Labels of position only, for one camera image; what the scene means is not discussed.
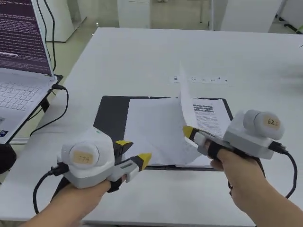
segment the orange label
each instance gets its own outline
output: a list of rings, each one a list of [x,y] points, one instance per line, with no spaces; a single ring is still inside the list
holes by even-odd
[[[90,153],[82,152],[82,151],[74,151],[74,156],[72,161],[74,163],[79,163],[79,164],[87,164],[90,165],[93,163],[93,155]]]
[[[278,130],[280,128],[281,122],[277,118],[272,118],[270,116],[265,116],[263,124],[267,127]]]

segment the hand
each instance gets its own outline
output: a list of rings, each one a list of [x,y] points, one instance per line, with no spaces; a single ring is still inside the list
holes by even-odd
[[[110,189],[110,182],[105,180],[100,184],[77,189],[72,184],[67,185],[53,198],[47,208],[57,207],[68,212],[76,222],[92,212],[100,203],[102,196]]]
[[[221,149],[217,157],[221,162],[213,160],[212,167],[225,172],[232,185],[231,193],[234,203],[247,213],[254,198],[271,188],[270,184],[254,159],[243,159],[225,149]]]

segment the floor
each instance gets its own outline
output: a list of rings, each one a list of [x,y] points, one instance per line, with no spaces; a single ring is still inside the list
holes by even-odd
[[[87,18],[66,43],[55,44],[57,58],[57,68],[55,73],[63,75],[64,80],[69,75],[77,59],[91,39],[93,33],[96,31],[96,22],[98,22],[99,26],[118,27],[116,3],[113,5],[111,5],[111,3],[108,2],[106,7],[102,7],[102,10],[99,12],[99,16]],[[151,11],[152,28],[208,30],[208,25],[205,23],[207,18],[205,18],[205,16],[204,23],[200,23],[199,0],[169,0],[168,3],[158,3],[157,0],[153,0]],[[279,23],[273,23],[269,32],[294,34],[291,29],[284,27]],[[47,46],[50,50],[50,54],[52,55],[51,43],[48,43]],[[54,95],[50,95],[48,99],[51,102],[53,98]],[[28,137],[30,132],[36,128],[42,116],[43,113],[40,113],[37,117],[26,123],[26,125],[17,134],[17,137]],[[14,145],[13,148],[17,155],[20,155],[23,146]],[[7,174],[8,172],[0,175],[0,182],[4,181]],[[0,221],[0,227],[18,226],[18,224],[19,223]]]

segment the laptop keyboard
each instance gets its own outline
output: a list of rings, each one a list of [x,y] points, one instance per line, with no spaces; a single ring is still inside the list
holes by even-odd
[[[25,111],[39,98],[42,91],[40,86],[0,82],[0,107]]]

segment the paper sheet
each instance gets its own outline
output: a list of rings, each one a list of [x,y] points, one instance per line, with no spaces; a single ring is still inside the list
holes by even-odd
[[[185,70],[180,63],[180,102],[186,125],[198,127]]]
[[[223,137],[230,118],[226,111],[223,100],[193,99],[195,115],[198,128],[210,132],[213,135]],[[210,159],[206,156],[200,156],[195,161],[184,167],[211,167]]]
[[[223,137],[230,119],[222,100],[192,99],[185,70],[180,63],[180,97],[131,99],[124,139],[134,145],[127,159],[140,153],[152,153],[149,165],[209,167],[210,159],[186,139],[182,128],[190,125]]]
[[[151,152],[149,165],[185,165],[193,162],[200,153],[184,140],[184,125],[177,98],[131,99],[124,139],[134,145],[124,158]]]

